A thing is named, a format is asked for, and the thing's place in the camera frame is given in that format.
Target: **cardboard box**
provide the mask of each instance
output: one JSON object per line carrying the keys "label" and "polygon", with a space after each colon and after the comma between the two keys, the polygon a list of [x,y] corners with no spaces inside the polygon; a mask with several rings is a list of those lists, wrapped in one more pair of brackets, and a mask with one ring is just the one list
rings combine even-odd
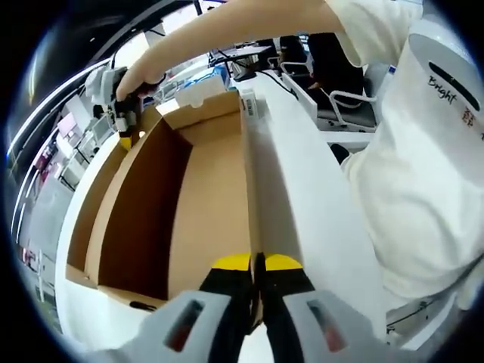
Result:
{"label": "cardboard box", "polygon": [[160,306],[198,289],[218,258],[260,251],[242,115],[237,92],[163,118],[144,112],[154,126],[119,165],[92,226],[82,269],[90,285]]}

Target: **human arm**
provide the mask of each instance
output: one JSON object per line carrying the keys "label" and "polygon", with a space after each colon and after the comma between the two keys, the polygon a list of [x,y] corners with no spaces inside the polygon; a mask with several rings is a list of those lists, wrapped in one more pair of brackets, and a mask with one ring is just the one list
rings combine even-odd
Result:
{"label": "human arm", "polygon": [[342,31],[323,0],[230,0],[146,51],[123,77],[116,96],[123,100],[143,82],[157,83],[168,69],[214,48],[296,33]]}

